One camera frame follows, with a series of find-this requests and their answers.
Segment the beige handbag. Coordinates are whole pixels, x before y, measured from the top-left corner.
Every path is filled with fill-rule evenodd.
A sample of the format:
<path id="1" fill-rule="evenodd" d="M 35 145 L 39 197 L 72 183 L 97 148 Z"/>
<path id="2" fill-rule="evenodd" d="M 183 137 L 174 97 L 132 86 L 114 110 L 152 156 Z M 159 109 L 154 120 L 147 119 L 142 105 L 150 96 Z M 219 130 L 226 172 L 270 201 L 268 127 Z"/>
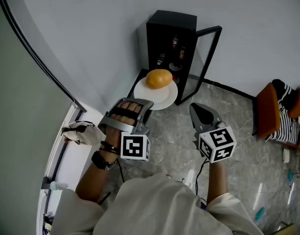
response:
<path id="1" fill-rule="evenodd" d="M 69 123 L 61 128 L 61 134 L 65 139 L 74 141 L 81 145 L 98 145 L 103 138 L 103 132 L 90 121 L 79 121 Z"/>

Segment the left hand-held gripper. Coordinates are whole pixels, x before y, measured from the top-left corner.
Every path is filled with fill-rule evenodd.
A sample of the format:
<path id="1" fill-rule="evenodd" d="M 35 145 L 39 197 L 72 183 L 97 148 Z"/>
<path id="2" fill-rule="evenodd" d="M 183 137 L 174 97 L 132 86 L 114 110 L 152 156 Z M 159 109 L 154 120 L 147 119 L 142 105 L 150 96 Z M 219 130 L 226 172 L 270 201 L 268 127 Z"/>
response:
<path id="1" fill-rule="evenodd" d="M 117 105 L 122 101 L 136 102 L 141 105 L 141 111 L 135 113 L 128 109 L 117 108 Z M 102 120 L 98 124 L 98 128 L 106 134 L 107 126 L 121 130 L 121 146 L 117 147 L 121 150 L 120 158 L 125 160 L 140 160 L 148 161 L 150 157 L 150 129 L 147 127 L 147 122 L 152 113 L 151 108 L 153 102 L 145 99 L 121 98 L 116 104 L 105 113 Z M 133 125 L 125 124 L 116 121 L 110 116 L 112 114 L 126 116 L 135 120 Z"/>

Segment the black mini fridge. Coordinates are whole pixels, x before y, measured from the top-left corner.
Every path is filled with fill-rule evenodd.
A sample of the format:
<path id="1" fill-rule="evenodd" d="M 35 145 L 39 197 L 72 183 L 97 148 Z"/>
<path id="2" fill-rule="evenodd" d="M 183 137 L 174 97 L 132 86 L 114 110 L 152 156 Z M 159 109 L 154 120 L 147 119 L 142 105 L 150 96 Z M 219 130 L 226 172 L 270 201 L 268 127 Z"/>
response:
<path id="1" fill-rule="evenodd" d="M 157 10 L 146 23 L 149 70 L 166 69 L 179 78 L 176 105 L 180 105 L 198 92 L 216 50 L 222 27 L 217 25 L 197 30 L 197 17 L 179 12 Z M 173 49 L 172 39 L 178 36 L 178 47 Z M 198 56 L 198 42 L 211 37 L 205 60 Z M 186 46 L 184 59 L 179 59 L 181 46 Z M 165 53 L 164 62 L 157 59 Z M 173 71 L 169 63 L 182 64 L 182 70 Z"/>

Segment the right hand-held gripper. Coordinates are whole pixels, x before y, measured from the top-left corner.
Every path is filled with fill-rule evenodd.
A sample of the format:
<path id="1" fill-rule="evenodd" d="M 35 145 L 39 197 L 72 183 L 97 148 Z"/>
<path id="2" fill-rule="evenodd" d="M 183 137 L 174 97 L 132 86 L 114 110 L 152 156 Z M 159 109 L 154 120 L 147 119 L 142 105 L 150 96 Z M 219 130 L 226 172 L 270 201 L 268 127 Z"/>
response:
<path id="1" fill-rule="evenodd" d="M 191 103 L 190 116 L 196 131 L 193 143 L 201 155 L 210 163 L 230 158 L 237 141 L 231 126 L 220 120 L 218 112 L 204 104 Z"/>

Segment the black wristwatch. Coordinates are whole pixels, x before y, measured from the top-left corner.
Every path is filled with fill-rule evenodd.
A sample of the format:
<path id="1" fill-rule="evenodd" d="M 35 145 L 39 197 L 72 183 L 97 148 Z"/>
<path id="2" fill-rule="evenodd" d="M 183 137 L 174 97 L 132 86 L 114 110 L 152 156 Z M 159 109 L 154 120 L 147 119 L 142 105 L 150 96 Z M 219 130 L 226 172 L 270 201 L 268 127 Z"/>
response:
<path id="1" fill-rule="evenodd" d="M 111 170 L 114 165 L 116 164 L 116 161 L 109 163 L 107 162 L 102 155 L 98 152 L 95 151 L 94 154 L 91 157 L 92 163 L 101 170 Z"/>

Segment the orange bread bun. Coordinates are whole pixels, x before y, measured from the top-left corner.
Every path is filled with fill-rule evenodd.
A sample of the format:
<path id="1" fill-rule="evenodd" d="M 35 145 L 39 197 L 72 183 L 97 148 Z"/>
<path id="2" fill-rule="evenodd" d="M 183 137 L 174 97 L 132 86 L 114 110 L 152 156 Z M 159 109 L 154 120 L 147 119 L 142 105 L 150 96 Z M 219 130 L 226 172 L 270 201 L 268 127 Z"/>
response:
<path id="1" fill-rule="evenodd" d="M 172 74 L 166 69 L 151 70 L 146 76 L 146 85 L 150 89 L 161 89 L 173 80 Z"/>

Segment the person's left hand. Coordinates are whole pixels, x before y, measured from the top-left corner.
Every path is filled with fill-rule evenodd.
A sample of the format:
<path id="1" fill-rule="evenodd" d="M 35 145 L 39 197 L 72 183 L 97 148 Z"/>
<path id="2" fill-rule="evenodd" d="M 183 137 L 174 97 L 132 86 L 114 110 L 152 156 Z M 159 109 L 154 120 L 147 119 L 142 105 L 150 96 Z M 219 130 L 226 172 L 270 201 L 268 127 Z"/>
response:
<path id="1" fill-rule="evenodd" d="M 129 111 L 139 113 L 141 111 L 142 106 L 137 104 L 136 102 L 122 101 L 117 105 L 117 108 L 128 109 Z M 126 116 L 112 114 L 110 117 L 116 121 L 123 122 L 123 123 L 129 124 L 129 125 L 133 125 L 135 123 L 134 119 L 128 118 Z M 111 144 L 112 146 L 115 146 L 115 147 L 121 146 L 121 144 L 120 144 L 121 143 L 121 130 L 107 126 L 105 141 L 108 144 Z"/>

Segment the person's right forearm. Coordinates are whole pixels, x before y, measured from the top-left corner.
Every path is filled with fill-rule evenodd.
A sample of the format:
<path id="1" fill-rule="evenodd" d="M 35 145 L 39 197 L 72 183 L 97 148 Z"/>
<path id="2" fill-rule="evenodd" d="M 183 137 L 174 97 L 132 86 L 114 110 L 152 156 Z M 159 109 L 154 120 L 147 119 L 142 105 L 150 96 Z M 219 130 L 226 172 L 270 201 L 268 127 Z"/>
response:
<path id="1" fill-rule="evenodd" d="M 225 193 L 228 193 L 225 165 L 223 162 L 211 163 L 209 166 L 207 205 Z"/>

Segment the person's left forearm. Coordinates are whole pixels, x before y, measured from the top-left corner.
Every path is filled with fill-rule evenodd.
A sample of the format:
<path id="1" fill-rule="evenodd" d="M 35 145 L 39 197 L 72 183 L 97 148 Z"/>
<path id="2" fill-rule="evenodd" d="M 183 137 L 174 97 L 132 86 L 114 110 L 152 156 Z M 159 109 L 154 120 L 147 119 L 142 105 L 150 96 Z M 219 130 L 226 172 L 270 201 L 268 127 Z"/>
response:
<path id="1" fill-rule="evenodd" d="M 98 150 L 102 157 L 109 163 L 118 160 L 117 154 Z M 108 170 L 98 169 L 93 163 L 88 167 L 77 187 L 76 194 L 82 200 L 97 202 L 104 190 L 108 178 Z"/>

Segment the clear plastic bottle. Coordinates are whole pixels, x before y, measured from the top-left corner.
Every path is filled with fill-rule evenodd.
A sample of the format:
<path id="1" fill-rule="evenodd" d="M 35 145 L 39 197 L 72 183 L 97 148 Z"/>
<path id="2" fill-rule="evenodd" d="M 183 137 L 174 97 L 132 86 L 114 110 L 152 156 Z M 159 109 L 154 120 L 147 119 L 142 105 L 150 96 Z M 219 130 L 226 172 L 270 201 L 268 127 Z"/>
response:
<path id="1" fill-rule="evenodd" d="M 51 190 L 64 190 L 67 187 L 68 187 L 68 185 L 66 183 L 60 183 L 60 182 L 56 182 L 56 181 L 52 181 L 50 183 Z"/>

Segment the white round plate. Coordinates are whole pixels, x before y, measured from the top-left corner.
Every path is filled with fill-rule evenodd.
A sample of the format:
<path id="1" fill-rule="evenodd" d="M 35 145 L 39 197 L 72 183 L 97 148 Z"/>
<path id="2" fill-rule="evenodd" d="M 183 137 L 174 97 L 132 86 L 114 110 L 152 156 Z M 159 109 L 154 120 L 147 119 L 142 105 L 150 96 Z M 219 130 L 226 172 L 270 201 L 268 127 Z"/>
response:
<path id="1" fill-rule="evenodd" d="M 178 95 L 178 88 L 174 81 L 160 89 L 150 89 L 146 85 L 146 78 L 142 78 L 133 91 L 134 98 L 145 99 L 153 102 L 151 110 L 162 110 L 172 105 Z"/>

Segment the black door frame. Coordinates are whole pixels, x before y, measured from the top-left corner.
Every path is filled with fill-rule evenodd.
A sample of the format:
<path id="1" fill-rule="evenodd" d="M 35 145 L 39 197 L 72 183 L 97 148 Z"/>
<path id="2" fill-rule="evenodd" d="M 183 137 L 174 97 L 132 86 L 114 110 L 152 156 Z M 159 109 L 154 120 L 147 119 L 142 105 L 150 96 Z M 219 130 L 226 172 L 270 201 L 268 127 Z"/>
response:
<path id="1" fill-rule="evenodd" d="M 45 63 L 41 60 L 39 55 L 32 48 L 26 37 L 24 36 L 20 26 L 17 24 L 11 9 L 6 0 L 0 0 L 0 6 L 4 12 L 4 15 L 13 29 L 15 35 L 20 40 L 21 44 L 24 46 L 26 51 L 35 61 L 35 63 L 40 67 L 40 69 L 47 75 L 47 77 L 56 84 L 56 86 L 72 101 L 73 105 L 80 109 L 82 112 L 87 112 L 87 110 L 70 94 L 70 92 L 60 83 L 60 81 L 52 74 L 52 72 L 48 69 Z"/>

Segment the black wrist band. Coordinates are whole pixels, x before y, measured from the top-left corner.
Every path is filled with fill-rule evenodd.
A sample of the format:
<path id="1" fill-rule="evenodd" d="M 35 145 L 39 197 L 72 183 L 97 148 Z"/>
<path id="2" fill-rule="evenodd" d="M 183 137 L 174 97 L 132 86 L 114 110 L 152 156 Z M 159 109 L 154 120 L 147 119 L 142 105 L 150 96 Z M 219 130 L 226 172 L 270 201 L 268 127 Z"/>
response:
<path id="1" fill-rule="evenodd" d="M 121 150 L 114 147 L 113 145 L 111 145 L 105 141 L 101 141 L 100 143 L 101 143 L 100 150 L 104 150 L 106 152 L 117 154 L 117 155 L 121 154 Z"/>

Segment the black white striped garment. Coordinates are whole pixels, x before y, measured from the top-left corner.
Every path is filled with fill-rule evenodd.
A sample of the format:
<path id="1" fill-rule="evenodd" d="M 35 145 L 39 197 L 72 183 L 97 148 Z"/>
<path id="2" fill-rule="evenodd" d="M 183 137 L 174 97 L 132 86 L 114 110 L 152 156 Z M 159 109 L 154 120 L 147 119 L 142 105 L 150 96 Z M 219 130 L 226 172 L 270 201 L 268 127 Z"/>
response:
<path id="1" fill-rule="evenodd" d="M 298 142 L 300 127 L 297 119 L 290 118 L 288 113 L 294 106 L 298 92 L 279 79 L 273 80 L 272 84 L 275 88 L 277 96 L 280 128 L 268 135 L 265 138 L 265 141 L 275 140 L 282 143 L 290 142 L 296 144 Z"/>

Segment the person's beige shirt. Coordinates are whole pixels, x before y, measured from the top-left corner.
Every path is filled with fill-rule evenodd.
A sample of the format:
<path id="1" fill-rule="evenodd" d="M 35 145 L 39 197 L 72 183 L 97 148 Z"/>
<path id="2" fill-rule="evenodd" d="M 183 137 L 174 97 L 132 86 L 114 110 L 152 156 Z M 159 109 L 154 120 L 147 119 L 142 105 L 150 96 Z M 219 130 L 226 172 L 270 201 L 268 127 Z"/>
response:
<path id="1" fill-rule="evenodd" d="M 104 210 L 62 191 L 51 235 L 263 235 L 230 193 L 200 207 L 186 185 L 155 174 L 126 181 Z"/>

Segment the black baseboard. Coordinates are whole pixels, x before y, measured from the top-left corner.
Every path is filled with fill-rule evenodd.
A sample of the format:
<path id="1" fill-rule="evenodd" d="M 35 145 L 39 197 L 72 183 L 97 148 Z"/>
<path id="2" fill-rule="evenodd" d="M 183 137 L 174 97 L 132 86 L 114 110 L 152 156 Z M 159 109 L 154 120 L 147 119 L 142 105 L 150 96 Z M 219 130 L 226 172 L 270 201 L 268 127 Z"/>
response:
<path id="1" fill-rule="evenodd" d="M 209 80 L 209 79 L 206 79 L 204 78 L 202 80 L 204 83 L 207 83 L 209 85 L 212 85 L 212 86 L 215 86 L 215 87 L 218 87 L 218 88 L 221 88 L 223 90 L 226 90 L 226 91 L 229 91 L 229 92 L 232 92 L 232 93 L 235 93 L 235 94 L 238 94 L 242 97 L 245 97 L 247 99 L 250 99 L 251 102 L 252 102 L 252 111 L 253 111 L 253 129 L 252 129 L 252 136 L 255 136 L 258 134 L 258 109 L 257 109 L 257 98 L 254 97 L 254 96 L 251 96 L 245 92 L 242 92 L 238 89 L 235 89 L 235 88 L 232 88 L 230 86 L 227 86 L 227 85 L 223 85 L 221 83 L 218 83 L 218 82 L 215 82 L 215 81 L 212 81 L 212 80 Z"/>
<path id="2" fill-rule="evenodd" d="M 145 78 L 145 77 L 147 76 L 148 72 L 149 72 L 149 70 L 147 70 L 147 69 L 141 69 L 141 70 L 140 70 L 140 72 L 139 72 L 139 74 L 138 74 L 138 76 L 137 76 L 135 82 L 133 83 L 133 85 L 132 85 L 132 87 L 131 87 L 131 89 L 130 89 L 128 95 L 127 95 L 128 98 L 133 97 L 133 92 L 134 92 L 135 86 L 137 85 L 137 83 L 138 83 L 142 78 Z"/>

